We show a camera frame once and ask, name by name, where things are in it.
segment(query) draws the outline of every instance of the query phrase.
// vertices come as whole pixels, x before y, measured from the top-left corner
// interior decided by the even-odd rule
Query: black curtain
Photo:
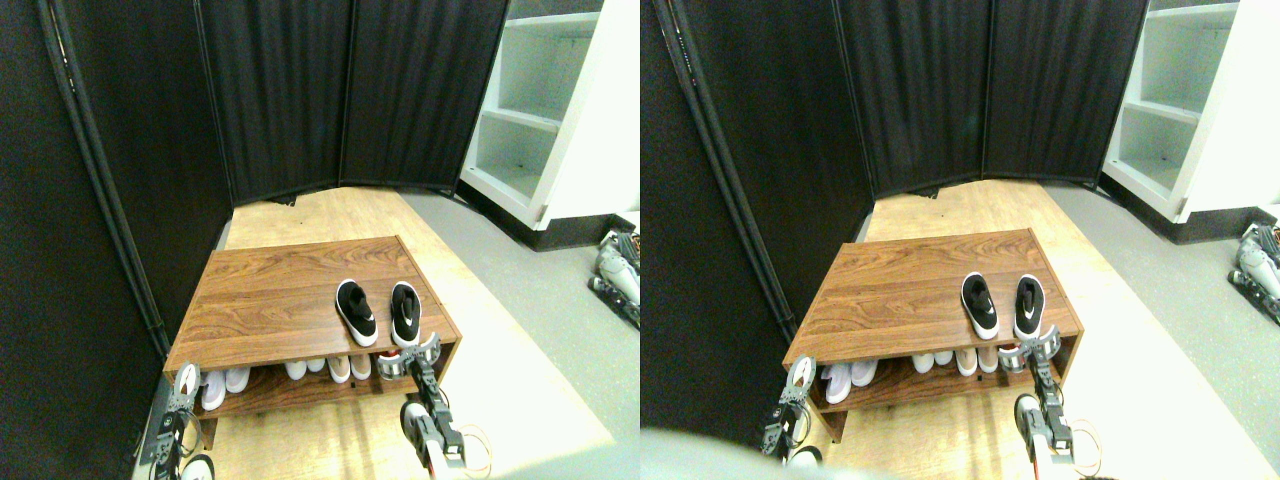
[[[506,4],[355,4],[343,183],[453,189]]]
[[[0,472],[119,479],[160,357],[59,92],[45,13],[0,1]]]
[[[649,1],[640,12],[640,164],[648,275],[640,425],[744,445],[786,380],[764,293],[681,93]]]
[[[675,4],[799,323],[873,206],[836,12],[827,1]]]
[[[335,186],[351,4],[205,1],[205,38],[237,205]]]
[[[996,1],[986,177],[1097,182],[1146,1]]]
[[[58,5],[90,143],[172,342],[230,216],[196,12],[165,0]]]
[[[841,0],[877,196],[982,174],[988,0]]]

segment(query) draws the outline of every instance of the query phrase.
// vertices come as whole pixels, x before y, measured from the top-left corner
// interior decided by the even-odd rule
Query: light wood floor
[[[986,180],[945,188],[937,200],[886,198],[876,205],[867,241],[1028,227],[1085,328],[1064,396],[1068,417],[1088,419],[1101,434],[1101,474],[1120,479],[1275,477],[1199,371],[1038,184]],[[906,479],[1030,479],[1012,420],[1019,393],[850,412],[845,439],[828,447],[827,461]],[[1080,436],[1087,449],[1088,439]]]
[[[335,188],[301,196],[293,207],[246,205],[236,209],[227,248],[393,234],[462,333],[443,388],[454,425],[479,425],[493,442],[494,476],[613,442],[511,314],[398,193]],[[223,479],[425,479],[401,434],[403,401],[384,396],[221,419],[209,453]]]

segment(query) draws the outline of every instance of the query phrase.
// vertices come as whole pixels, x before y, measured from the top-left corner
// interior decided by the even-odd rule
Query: wooden shoe rack
[[[983,274],[996,303],[1000,332],[989,340],[973,332],[960,303],[960,284],[970,271]],[[1052,369],[1059,381],[1064,381],[1084,326],[1030,229],[845,244],[782,366],[790,369],[801,355],[814,357],[819,365],[879,360],[872,383],[854,387],[840,403],[828,404],[827,381],[814,381],[810,401],[835,442],[840,442],[846,415],[854,408],[1004,388],[1030,390],[1029,371],[978,370],[961,376],[952,360],[918,374],[910,358],[919,353],[1015,343],[1014,293],[1024,274],[1036,275],[1044,288],[1041,332],[1057,325],[1062,347],[1052,360]]]
[[[356,344],[334,305],[338,284],[348,278],[365,289],[378,320],[378,340],[370,347]],[[283,366],[396,349],[390,294],[397,282],[408,282],[422,300],[421,339],[440,335],[435,370],[443,378],[462,335],[399,237],[214,252],[164,366],[170,381],[183,362],[202,372],[253,367],[248,387],[228,393],[218,408],[204,411],[197,399],[206,445],[212,445],[218,417],[416,392],[407,376],[385,381],[374,371],[367,380],[352,376],[339,384],[328,370],[293,380]]]

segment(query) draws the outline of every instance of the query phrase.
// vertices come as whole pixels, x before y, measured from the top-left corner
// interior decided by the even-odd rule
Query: gray carpet
[[[586,288],[595,247],[535,253],[467,206],[430,193],[401,196],[493,292],[616,439],[639,433],[640,332]]]
[[[1138,293],[1280,471],[1280,326],[1226,280],[1239,242],[1175,246],[1108,198],[1075,186],[1046,183],[1044,189]],[[1135,340],[1134,348],[1142,342]],[[1153,421],[1194,419],[1196,412],[1187,412],[1187,419]]]

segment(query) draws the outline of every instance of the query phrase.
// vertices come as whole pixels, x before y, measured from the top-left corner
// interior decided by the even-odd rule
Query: cable
[[[477,434],[467,434],[467,429],[468,428],[471,430],[477,431],[479,435]],[[485,463],[484,468],[471,468],[471,467],[463,465],[462,466],[462,472],[466,474],[466,476],[468,479],[488,479],[489,475],[493,474],[493,448],[490,447],[490,443],[489,443],[489,435],[486,435],[484,433],[484,430],[480,429],[480,426],[477,426],[475,424],[462,425],[461,428],[458,428],[458,433],[462,434],[462,438],[471,436],[471,438],[476,439],[476,442],[480,442],[480,444],[484,445],[485,454],[489,457],[489,462]],[[484,476],[472,476],[471,475],[471,474],[481,474],[481,472],[484,474]]]

